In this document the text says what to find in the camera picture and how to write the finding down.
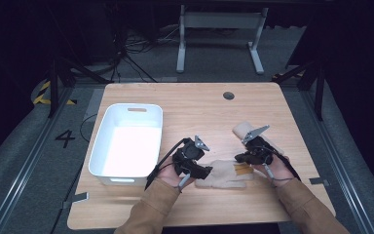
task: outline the hazard stripe tape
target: hazard stripe tape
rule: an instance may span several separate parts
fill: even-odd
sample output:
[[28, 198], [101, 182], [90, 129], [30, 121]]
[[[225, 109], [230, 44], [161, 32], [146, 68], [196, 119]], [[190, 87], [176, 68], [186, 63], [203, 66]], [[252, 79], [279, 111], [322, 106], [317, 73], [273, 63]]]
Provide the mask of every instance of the hazard stripe tape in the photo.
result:
[[[48, 88], [50, 88], [50, 86], [51, 86], [51, 81], [50, 79], [47, 79], [47, 81], [44, 83], [41, 90], [39, 91], [38, 95], [33, 100], [34, 104], [51, 104], [50, 99], [44, 99], [44, 94], [48, 90]], [[66, 102], [66, 104], [77, 104], [77, 103], [78, 103], [78, 100], [76, 99], [69, 99]]]

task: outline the dark background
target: dark background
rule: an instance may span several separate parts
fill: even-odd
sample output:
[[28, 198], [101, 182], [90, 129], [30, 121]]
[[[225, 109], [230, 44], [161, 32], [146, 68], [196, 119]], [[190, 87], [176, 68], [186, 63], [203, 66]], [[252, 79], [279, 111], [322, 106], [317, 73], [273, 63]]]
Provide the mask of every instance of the dark background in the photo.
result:
[[[31, 92], [48, 75], [55, 58], [82, 65], [109, 61], [120, 51], [126, 28], [139, 30], [153, 41], [160, 27], [178, 22], [178, 14], [178, 6], [1, 0], [0, 144], [33, 108]], [[270, 8], [265, 24], [305, 25], [289, 64], [320, 59], [325, 79], [374, 175], [374, 1], [338, 1], [331, 8], [276, 6]]]

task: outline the gray floor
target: gray floor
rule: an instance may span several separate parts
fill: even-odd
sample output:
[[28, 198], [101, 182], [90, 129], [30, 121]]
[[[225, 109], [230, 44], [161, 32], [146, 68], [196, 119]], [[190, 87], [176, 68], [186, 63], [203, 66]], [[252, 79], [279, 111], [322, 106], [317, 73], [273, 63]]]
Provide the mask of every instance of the gray floor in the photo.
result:
[[[246, 30], [220, 33], [220, 31], [189, 31], [185, 72], [175, 72], [178, 44], [174, 40], [146, 53], [130, 54], [152, 77], [163, 82], [269, 82], [272, 75], [285, 72], [287, 63], [303, 28], [267, 28], [263, 31], [258, 53], [265, 68], [264, 75], [257, 75], [252, 65], [246, 42], [253, 33]], [[142, 82], [138, 72], [122, 61], [118, 66], [121, 81]], [[297, 79], [282, 85], [284, 96], [306, 141], [308, 149], [322, 179], [328, 181], [326, 190], [335, 207], [337, 218], [351, 233], [374, 233], [374, 177], [369, 172], [355, 142], [349, 134], [337, 105], [327, 86], [323, 101], [323, 122], [318, 122], [312, 113], [310, 92], [298, 92]], [[67, 227], [68, 209], [56, 219], [61, 202], [68, 195], [74, 177], [86, 155], [94, 126], [94, 118], [83, 122], [97, 110], [103, 86], [92, 80], [80, 78], [76, 87], [66, 92], [75, 105], [63, 105], [54, 120], [48, 120], [49, 106], [37, 104], [34, 110], [14, 129], [0, 147], [0, 232], [1, 233], [50, 233], [56, 224], [55, 233], [111, 233], [112, 230], [73, 231]], [[71, 131], [64, 148], [64, 141], [56, 137]], [[370, 227], [363, 227], [334, 167], [336, 153], [355, 188]], [[24, 175], [19, 196], [8, 202], [8, 193], [13, 185], [19, 185], [19, 172], [25, 172], [25, 162], [30, 164], [30, 175]], [[298, 233], [292, 223], [280, 224], [281, 233]]]

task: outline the metal leg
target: metal leg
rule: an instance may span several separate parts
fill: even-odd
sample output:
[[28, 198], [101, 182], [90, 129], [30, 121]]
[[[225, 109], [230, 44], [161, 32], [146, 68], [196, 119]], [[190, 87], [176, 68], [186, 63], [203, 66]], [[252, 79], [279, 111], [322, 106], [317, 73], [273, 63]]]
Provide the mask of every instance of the metal leg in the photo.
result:
[[260, 60], [259, 54], [257, 53], [257, 45], [259, 44], [260, 36], [263, 31], [263, 26], [266, 21], [266, 16], [268, 12], [268, 8], [263, 8], [261, 13], [261, 18], [258, 21], [258, 26], [256, 28], [256, 35], [254, 37], [253, 42], [248, 42], [248, 48], [250, 50], [251, 58], [253, 59], [254, 67], [256, 68], [257, 74], [261, 75], [264, 73], [264, 69], [262, 66], [262, 62]]
[[177, 73], [184, 72], [184, 60], [186, 56], [186, 42], [184, 39], [184, 35], [185, 35], [184, 12], [185, 12], [184, 5], [181, 5], [180, 25], [179, 25], [180, 46], [178, 48], [178, 59], [177, 59], [177, 68], [176, 68]]

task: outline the person's hand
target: person's hand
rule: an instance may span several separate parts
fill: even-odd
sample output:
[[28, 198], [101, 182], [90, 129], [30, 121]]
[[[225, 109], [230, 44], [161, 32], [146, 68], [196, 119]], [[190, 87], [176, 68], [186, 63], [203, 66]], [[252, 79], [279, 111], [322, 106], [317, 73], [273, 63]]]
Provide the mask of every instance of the person's hand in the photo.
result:
[[267, 179], [276, 187], [281, 187], [287, 184], [292, 178], [294, 178], [293, 173], [286, 167], [284, 162], [278, 158], [275, 154], [273, 154], [273, 162], [272, 164], [268, 165], [270, 170], [272, 171], [275, 179], [269, 177], [265, 167], [263, 165], [252, 165], [252, 167], [266, 175]]
[[[172, 187], [178, 187], [178, 184], [180, 181], [183, 179], [180, 177], [176, 172], [174, 168], [174, 164], [172, 163], [172, 157], [168, 157], [166, 161], [162, 164], [160, 167], [160, 172], [157, 175], [157, 178], [160, 178], [164, 182], [168, 183]], [[184, 183], [184, 185], [180, 188], [183, 189], [190, 183], [194, 182], [194, 178], [189, 178], [187, 181]]]

